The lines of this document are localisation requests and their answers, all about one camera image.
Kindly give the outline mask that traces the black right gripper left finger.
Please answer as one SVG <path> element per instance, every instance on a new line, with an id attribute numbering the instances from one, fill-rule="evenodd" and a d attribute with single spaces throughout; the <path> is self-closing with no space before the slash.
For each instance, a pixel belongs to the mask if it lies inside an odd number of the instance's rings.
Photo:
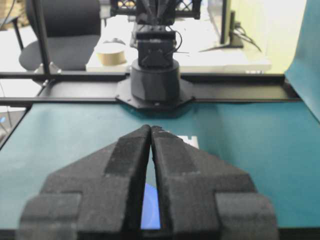
<path id="1" fill-rule="evenodd" d="M 151 128 L 50 173 L 25 205 L 21 240 L 129 240 L 140 236 Z"/>

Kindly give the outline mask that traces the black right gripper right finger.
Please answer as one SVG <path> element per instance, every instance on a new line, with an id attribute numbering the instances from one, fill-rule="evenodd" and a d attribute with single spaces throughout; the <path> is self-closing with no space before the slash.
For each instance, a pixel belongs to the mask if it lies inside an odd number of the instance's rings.
<path id="1" fill-rule="evenodd" d="M 161 224 L 175 240 L 276 240 L 271 201 L 244 170 L 151 128 Z"/>

